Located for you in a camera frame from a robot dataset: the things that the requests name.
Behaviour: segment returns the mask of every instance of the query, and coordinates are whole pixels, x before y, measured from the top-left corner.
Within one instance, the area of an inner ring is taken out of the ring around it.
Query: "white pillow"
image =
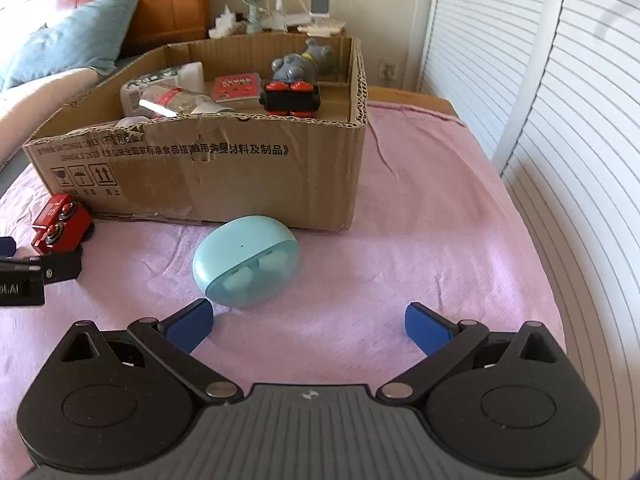
[[[0,94],[0,168],[58,108],[100,80],[91,68],[54,74]]]

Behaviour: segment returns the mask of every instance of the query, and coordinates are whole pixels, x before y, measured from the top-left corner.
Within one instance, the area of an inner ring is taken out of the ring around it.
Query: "toy car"
[[[36,235],[31,245],[40,254],[73,252],[94,232],[84,206],[65,193],[49,199],[32,227]]]
[[[305,81],[271,81],[260,94],[260,104],[268,115],[313,117],[320,107],[318,85]]]

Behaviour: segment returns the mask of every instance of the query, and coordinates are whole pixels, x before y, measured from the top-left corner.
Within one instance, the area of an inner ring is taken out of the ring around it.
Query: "gray bear figurine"
[[[274,59],[271,69],[272,81],[306,81],[315,85],[319,75],[329,74],[335,69],[334,50],[330,45],[320,45],[314,38],[309,38],[306,40],[306,51]]]

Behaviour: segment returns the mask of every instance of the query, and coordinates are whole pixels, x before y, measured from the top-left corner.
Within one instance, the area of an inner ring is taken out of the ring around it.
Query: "pink cloth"
[[[529,235],[482,149],[459,121],[375,104],[353,227],[295,231],[300,272],[278,298],[248,310],[215,306],[194,351],[248,392],[253,382],[367,383],[375,390],[423,359],[404,333],[420,301],[492,330],[562,324]],[[28,247],[48,194],[28,168],[0,200],[0,235]],[[0,309],[0,476],[30,460],[15,426],[27,387],[73,322],[102,330],[162,319],[201,296],[191,258],[212,227],[97,221],[74,282],[49,285],[39,308]]]

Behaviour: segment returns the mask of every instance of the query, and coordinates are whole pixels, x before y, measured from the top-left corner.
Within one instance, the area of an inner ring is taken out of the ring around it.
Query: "closet door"
[[[640,0],[564,0],[502,178],[600,405],[588,465],[607,480],[640,466],[639,98]]]
[[[448,99],[489,158],[529,62],[544,0],[436,0],[420,91]]]

